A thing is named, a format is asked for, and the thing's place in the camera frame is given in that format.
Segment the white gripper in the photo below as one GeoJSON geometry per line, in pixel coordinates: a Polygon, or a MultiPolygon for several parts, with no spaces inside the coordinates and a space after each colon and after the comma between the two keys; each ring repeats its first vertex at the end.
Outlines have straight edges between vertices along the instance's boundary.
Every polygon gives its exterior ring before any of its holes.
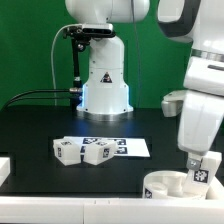
{"type": "Polygon", "coordinates": [[[188,90],[185,95],[178,147],[189,152],[186,167],[199,170],[224,119],[224,97],[188,90]]]}

